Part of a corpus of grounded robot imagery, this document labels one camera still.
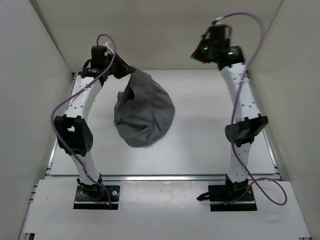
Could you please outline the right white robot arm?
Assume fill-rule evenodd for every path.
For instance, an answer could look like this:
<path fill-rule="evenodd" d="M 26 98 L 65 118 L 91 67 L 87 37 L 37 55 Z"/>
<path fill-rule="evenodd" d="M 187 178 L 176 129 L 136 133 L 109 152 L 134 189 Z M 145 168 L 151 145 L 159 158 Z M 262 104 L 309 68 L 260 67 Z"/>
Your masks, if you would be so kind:
<path fill-rule="evenodd" d="M 225 179 L 224 195 L 236 200 L 248 187 L 246 170 L 255 137 L 268 124 L 253 96 L 247 64 L 239 46 L 230 46 L 229 39 L 203 38 L 192 58 L 203 63 L 216 63 L 230 94 L 233 110 L 225 135 L 231 143 L 230 165 Z"/>

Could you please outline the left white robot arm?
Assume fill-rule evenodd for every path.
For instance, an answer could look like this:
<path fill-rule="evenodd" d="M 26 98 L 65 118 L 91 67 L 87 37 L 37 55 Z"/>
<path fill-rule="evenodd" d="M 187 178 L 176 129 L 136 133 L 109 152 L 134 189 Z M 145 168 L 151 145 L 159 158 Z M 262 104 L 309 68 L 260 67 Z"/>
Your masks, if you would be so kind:
<path fill-rule="evenodd" d="M 58 145 L 70 156 L 78 171 L 77 184 L 91 200 L 111 202 L 102 175 L 97 170 L 91 149 L 94 136 L 87 119 L 98 93 L 109 76 L 121 79 L 135 70 L 116 52 L 92 53 L 76 77 L 74 93 L 62 104 L 69 104 L 62 115 L 51 114 L 51 125 Z"/>

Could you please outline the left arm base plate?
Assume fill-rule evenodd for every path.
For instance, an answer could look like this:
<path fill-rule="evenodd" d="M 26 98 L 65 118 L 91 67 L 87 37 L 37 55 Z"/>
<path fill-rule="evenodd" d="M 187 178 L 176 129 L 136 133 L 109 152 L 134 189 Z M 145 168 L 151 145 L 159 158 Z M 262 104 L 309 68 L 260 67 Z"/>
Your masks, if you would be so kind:
<path fill-rule="evenodd" d="M 120 185 L 83 184 L 77 178 L 77 188 L 74 197 L 73 209 L 75 210 L 118 210 L 120 200 Z"/>

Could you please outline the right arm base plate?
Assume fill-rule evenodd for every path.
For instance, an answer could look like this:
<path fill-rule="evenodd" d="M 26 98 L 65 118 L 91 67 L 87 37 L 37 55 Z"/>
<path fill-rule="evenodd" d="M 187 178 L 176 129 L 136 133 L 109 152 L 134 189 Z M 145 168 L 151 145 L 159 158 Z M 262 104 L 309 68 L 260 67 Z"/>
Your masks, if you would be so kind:
<path fill-rule="evenodd" d="M 200 194 L 198 201 L 210 202 L 211 212 L 254 212 L 257 204 L 249 180 L 232 183 L 226 176 L 224 185 L 211 184 L 208 191 Z"/>

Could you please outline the grey pleated skirt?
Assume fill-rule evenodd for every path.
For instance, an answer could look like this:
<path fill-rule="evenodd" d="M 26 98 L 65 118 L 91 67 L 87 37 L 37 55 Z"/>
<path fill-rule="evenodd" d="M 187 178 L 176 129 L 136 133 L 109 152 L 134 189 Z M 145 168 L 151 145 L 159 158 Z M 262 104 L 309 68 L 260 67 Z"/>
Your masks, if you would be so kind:
<path fill-rule="evenodd" d="M 150 74 L 135 68 L 123 91 L 117 93 L 114 124 L 132 148 L 144 148 L 169 131 L 175 116 L 170 95 Z"/>

